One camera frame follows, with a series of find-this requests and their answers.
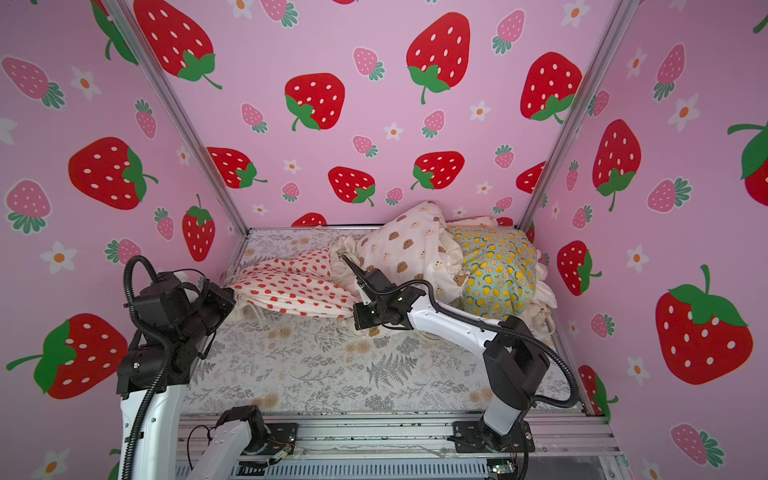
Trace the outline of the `white strawberry print pillow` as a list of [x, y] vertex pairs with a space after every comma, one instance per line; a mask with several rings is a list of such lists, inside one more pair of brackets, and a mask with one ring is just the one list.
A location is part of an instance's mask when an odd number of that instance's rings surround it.
[[310, 318], [344, 319], [360, 297], [337, 283], [327, 248], [246, 267], [230, 284], [236, 307]]

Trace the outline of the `white cookie print pillow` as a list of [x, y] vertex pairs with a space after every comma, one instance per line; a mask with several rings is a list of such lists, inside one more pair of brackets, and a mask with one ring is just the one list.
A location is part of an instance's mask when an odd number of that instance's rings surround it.
[[461, 247], [448, 231], [440, 208], [429, 201], [359, 239], [349, 235], [337, 240], [329, 256], [331, 281], [352, 293], [357, 292], [355, 275], [344, 256], [364, 271], [379, 269], [397, 285], [426, 280], [436, 299], [444, 303], [457, 300], [466, 281]]

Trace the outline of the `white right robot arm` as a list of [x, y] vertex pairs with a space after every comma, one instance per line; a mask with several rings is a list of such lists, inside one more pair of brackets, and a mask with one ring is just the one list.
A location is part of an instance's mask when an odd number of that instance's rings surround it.
[[525, 439], [514, 436], [523, 433], [523, 419], [557, 354], [517, 317], [498, 321], [471, 316], [438, 302], [425, 280], [396, 285], [378, 269], [363, 270], [347, 254], [340, 258], [354, 273], [362, 297], [353, 309], [357, 330], [418, 331], [482, 360], [492, 399], [479, 420], [479, 438], [465, 444], [495, 452], [512, 450], [517, 443], [525, 446]]

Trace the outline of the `teal lemon print pillow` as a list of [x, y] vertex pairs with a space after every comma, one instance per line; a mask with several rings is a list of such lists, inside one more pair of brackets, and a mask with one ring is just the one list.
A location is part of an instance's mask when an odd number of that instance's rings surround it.
[[509, 227], [461, 226], [451, 229], [463, 253], [466, 277], [460, 308], [485, 318], [517, 316], [534, 300], [537, 283], [533, 245]]

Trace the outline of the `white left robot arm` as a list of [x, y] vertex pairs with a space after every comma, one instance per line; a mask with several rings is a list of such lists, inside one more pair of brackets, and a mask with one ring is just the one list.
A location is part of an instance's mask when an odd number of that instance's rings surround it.
[[172, 479], [181, 407], [198, 361], [235, 307], [234, 292], [209, 279], [197, 288], [161, 272], [135, 295], [124, 273], [126, 308], [136, 333], [117, 369], [123, 440], [122, 479]]

